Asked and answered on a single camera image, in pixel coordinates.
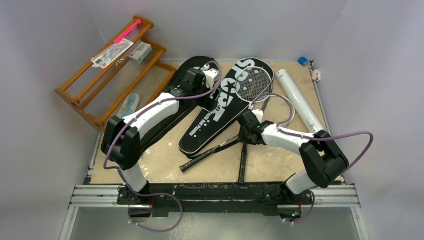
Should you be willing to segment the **pink pen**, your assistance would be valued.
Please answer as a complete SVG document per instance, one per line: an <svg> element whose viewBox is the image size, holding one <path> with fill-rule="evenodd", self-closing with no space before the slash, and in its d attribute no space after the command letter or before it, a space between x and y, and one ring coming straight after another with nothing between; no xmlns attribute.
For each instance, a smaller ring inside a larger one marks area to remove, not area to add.
<svg viewBox="0 0 424 240"><path fill-rule="evenodd" d="M127 35L129 35L132 31L133 31L133 29L137 26L137 25L139 25L139 24L141 24L142 23L142 21L140 20L140 19L137 19L137 20L135 20L134 21L134 23L132 23L129 27L127 27L122 33L120 33L119 35L118 35L118 37L116 37L115 39L114 39L114 43L115 44L117 44L117 43L119 43L124 37L126 37Z"/></svg>

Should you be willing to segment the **white frame badminton racket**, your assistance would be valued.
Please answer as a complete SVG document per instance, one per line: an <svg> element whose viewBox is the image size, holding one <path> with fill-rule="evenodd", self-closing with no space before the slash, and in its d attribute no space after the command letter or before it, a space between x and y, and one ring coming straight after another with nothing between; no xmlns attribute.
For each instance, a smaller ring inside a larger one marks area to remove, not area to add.
<svg viewBox="0 0 424 240"><path fill-rule="evenodd" d="M270 121L280 123L287 128L294 120L296 110L292 102L285 96L267 95L255 103L255 108L263 112L260 122Z"/></svg>

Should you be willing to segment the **white shuttlecock tube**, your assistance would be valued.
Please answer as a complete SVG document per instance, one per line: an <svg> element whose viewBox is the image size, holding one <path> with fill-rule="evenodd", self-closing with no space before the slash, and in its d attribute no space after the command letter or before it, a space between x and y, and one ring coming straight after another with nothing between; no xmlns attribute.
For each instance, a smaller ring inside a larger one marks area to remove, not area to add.
<svg viewBox="0 0 424 240"><path fill-rule="evenodd" d="M325 128L321 121L318 119L287 70L280 69L275 76L309 132L317 133L324 130Z"/></svg>

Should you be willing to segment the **wooden tiered shelf rack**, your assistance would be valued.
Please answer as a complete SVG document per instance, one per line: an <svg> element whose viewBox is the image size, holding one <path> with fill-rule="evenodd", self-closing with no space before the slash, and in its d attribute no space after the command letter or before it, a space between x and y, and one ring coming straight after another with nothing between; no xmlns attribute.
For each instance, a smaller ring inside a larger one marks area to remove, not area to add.
<svg viewBox="0 0 424 240"><path fill-rule="evenodd" d="M92 67L88 60L55 92L75 110L88 124L98 131L104 131L107 120L117 115L119 108L129 94L140 95L138 108L151 103L165 89L177 70L163 62L166 48L149 38L149 30L154 27L151 20L134 16L99 52L110 47L115 38L137 19L141 24L125 36L133 42L119 59L102 68ZM141 43L152 46L152 51L141 64L129 59L130 53Z"/></svg>

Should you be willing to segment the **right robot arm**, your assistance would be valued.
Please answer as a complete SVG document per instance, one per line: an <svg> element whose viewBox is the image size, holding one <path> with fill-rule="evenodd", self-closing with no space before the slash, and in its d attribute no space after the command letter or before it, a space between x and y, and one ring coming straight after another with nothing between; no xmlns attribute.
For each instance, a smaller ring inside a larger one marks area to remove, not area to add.
<svg viewBox="0 0 424 240"><path fill-rule="evenodd" d="M282 148L301 157L304 170L284 182L280 196L288 204L302 192L314 187L327 188L349 167L349 161L325 130L304 133L278 126L272 121L260 122L254 111L246 110L237 117L238 140L248 145Z"/></svg>

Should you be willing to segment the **small teal white box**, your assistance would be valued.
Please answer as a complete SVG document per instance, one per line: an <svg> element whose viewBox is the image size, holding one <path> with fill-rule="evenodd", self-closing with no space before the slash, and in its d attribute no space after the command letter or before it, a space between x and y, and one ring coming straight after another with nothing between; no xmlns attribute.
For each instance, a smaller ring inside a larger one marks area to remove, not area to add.
<svg viewBox="0 0 424 240"><path fill-rule="evenodd" d="M152 45L146 42L141 42L130 54L129 59L134 63L141 64L145 58L151 53Z"/></svg>

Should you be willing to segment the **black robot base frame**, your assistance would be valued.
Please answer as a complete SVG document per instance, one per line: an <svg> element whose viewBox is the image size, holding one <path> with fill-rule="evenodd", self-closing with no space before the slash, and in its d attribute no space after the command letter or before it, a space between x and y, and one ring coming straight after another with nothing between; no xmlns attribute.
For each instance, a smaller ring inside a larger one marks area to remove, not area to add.
<svg viewBox="0 0 424 240"><path fill-rule="evenodd" d="M123 185L77 185L70 205L80 208L128 209L134 218L166 218L180 212L262 214L299 219L310 207L351 208L360 205L352 185L330 185L292 194L282 182L152 183L150 196L138 196Z"/></svg>

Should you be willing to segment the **blue toothbrush blister pack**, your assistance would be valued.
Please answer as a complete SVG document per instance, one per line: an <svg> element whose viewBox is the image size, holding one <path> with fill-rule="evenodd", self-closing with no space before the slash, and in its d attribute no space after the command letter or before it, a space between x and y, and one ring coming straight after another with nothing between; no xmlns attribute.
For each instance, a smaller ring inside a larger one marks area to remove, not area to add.
<svg viewBox="0 0 424 240"><path fill-rule="evenodd" d="M140 102L140 96L136 93L129 94L118 111L117 117L124 118L136 112Z"/></svg>

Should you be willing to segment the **blue small object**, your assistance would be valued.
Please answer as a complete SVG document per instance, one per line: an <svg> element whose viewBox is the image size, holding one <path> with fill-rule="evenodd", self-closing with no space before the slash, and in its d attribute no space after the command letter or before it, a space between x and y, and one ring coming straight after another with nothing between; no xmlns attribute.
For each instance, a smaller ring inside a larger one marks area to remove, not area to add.
<svg viewBox="0 0 424 240"><path fill-rule="evenodd" d="M300 57L298 59L298 63L303 67L307 66L309 64L309 62L310 62L310 60L307 59L306 57Z"/></svg>

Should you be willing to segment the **pink white small object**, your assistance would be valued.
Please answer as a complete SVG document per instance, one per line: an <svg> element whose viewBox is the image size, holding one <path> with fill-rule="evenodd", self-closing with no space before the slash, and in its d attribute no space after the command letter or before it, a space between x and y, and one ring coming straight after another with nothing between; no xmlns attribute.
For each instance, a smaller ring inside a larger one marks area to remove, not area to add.
<svg viewBox="0 0 424 240"><path fill-rule="evenodd" d="M321 73L318 69L315 69L311 72L311 79L316 82L321 80Z"/></svg>

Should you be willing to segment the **white packaged card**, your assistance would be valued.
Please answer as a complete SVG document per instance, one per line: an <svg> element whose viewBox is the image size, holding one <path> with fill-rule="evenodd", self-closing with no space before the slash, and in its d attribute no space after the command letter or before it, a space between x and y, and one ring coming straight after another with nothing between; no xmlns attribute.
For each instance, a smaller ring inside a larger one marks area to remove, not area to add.
<svg viewBox="0 0 424 240"><path fill-rule="evenodd" d="M119 59L134 43L130 40L123 38L117 43L113 43L107 49L99 53L91 59L93 68L105 69L111 65L115 60Z"/></svg>

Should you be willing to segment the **black racket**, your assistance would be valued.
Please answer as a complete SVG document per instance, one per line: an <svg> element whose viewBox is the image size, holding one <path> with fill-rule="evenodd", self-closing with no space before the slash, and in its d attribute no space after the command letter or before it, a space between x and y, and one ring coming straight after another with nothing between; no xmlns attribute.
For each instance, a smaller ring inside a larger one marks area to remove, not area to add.
<svg viewBox="0 0 424 240"><path fill-rule="evenodd" d="M248 103L247 107L243 108L243 111L239 111L236 115L237 118L239 116L254 116L251 112L252 109L255 109L255 105L260 99L266 94L272 92L272 78L267 73L266 70L260 67L248 67L243 70L235 81L235 93L242 102ZM207 150L206 152L200 154L196 158L192 159L188 163L180 166L180 170L182 172L187 171L189 168L193 167L197 163L201 162L203 159L220 152L224 149L232 147L238 143L241 143L238 140L239 133L225 141L224 143L215 146Z"/></svg>
<svg viewBox="0 0 424 240"><path fill-rule="evenodd" d="M239 184L244 184L245 182L245 173L246 173L246 165L247 165L247 153L248 153L248 145L246 143L243 144L240 158L240 168L237 182Z"/></svg>

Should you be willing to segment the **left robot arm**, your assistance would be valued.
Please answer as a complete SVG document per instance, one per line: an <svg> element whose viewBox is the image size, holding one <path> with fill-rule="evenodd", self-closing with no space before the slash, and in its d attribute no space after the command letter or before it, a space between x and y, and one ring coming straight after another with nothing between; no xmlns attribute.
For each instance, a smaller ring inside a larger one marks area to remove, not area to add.
<svg viewBox="0 0 424 240"><path fill-rule="evenodd" d="M138 205L149 199L148 180L139 167L142 139L166 118L175 115L186 101L195 101L202 108L217 106L221 73L214 68L190 68L184 77L167 87L153 102L123 118L114 116L106 124L101 151L112 161L124 182L129 197Z"/></svg>

